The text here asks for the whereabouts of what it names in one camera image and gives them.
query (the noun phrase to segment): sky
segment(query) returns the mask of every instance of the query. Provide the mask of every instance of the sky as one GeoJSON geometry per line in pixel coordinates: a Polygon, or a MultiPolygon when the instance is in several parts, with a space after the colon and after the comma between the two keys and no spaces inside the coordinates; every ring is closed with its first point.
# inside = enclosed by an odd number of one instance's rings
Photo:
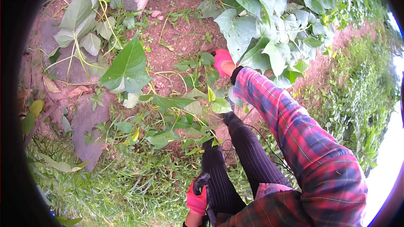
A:
{"type": "MultiPolygon", "coordinates": [[[[389,14],[389,17],[391,25],[399,30],[392,13],[389,14]]],[[[403,76],[402,71],[404,71],[404,59],[402,57],[395,57],[393,58],[393,63],[396,66],[396,72],[401,80],[403,76]]],[[[368,226],[370,224],[396,182],[401,165],[404,161],[404,144],[402,141],[404,129],[402,127],[400,102],[397,102],[395,105],[395,111],[391,114],[391,119],[387,126],[384,140],[379,148],[379,154],[376,161],[377,167],[371,170],[369,177],[366,179],[366,184],[368,185],[368,198],[363,226],[368,226]]]]}

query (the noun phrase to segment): red glove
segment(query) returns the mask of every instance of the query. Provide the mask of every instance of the red glove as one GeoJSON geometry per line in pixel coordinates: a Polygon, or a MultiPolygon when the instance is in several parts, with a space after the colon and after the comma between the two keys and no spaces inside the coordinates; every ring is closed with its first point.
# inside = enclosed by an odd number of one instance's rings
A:
{"type": "Polygon", "coordinates": [[[215,57],[215,68],[217,69],[217,71],[219,71],[219,75],[221,77],[231,77],[228,74],[224,73],[222,70],[222,62],[225,60],[229,60],[233,62],[233,59],[231,58],[231,55],[229,53],[229,51],[227,51],[226,49],[218,49],[215,50],[216,55],[215,57]]]}
{"type": "Polygon", "coordinates": [[[206,201],[206,187],[209,173],[202,173],[191,183],[188,189],[187,195],[187,207],[195,211],[198,215],[204,216],[206,207],[208,205],[206,201]]]}

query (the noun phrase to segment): pinstripe pants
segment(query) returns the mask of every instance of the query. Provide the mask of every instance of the pinstripe pants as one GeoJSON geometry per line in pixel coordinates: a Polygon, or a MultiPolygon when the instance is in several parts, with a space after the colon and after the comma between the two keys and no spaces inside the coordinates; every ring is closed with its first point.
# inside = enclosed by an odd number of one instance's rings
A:
{"type": "MultiPolygon", "coordinates": [[[[225,114],[232,144],[250,182],[252,193],[256,195],[260,183],[277,183],[291,187],[281,171],[268,158],[255,134],[233,113],[225,114]]],[[[202,172],[210,173],[209,207],[215,216],[218,213],[237,214],[246,204],[240,198],[229,177],[224,155],[219,146],[212,147],[212,141],[203,144],[202,172]]]]}

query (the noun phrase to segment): black pants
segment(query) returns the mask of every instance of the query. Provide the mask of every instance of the black pants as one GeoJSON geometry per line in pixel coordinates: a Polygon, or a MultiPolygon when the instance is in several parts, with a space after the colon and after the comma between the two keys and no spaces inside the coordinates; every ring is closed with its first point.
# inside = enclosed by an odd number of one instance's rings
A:
{"type": "MultiPolygon", "coordinates": [[[[255,134],[233,112],[225,114],[225,123],[247,174],[254,198],[260,183],[277,183],[291,187],[285,176],[268,158],[255,134]]],[[[203,148],[205,152],[202,155],[202,172],[210,173],[209,207],[213,209],[215,216],[219,212],[237,214],[246,204],[227,176],[220,147],[212,147],[211,141],[208,141],[204,143],[203,148]]]]}

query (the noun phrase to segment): red plaid shirt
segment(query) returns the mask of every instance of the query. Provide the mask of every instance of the red plaid shirt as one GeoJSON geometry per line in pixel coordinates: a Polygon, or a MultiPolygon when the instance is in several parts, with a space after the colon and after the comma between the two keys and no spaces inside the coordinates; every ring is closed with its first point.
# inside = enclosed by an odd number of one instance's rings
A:
{"type": "Polygon", "coordinates": [[[261,183],[254,202],[216,226],[361,226],[367,187],[351,150],[338,144],[288,92],[255,70],[240,70],[234,94],[269,123],[302,192],[261,183]]]}

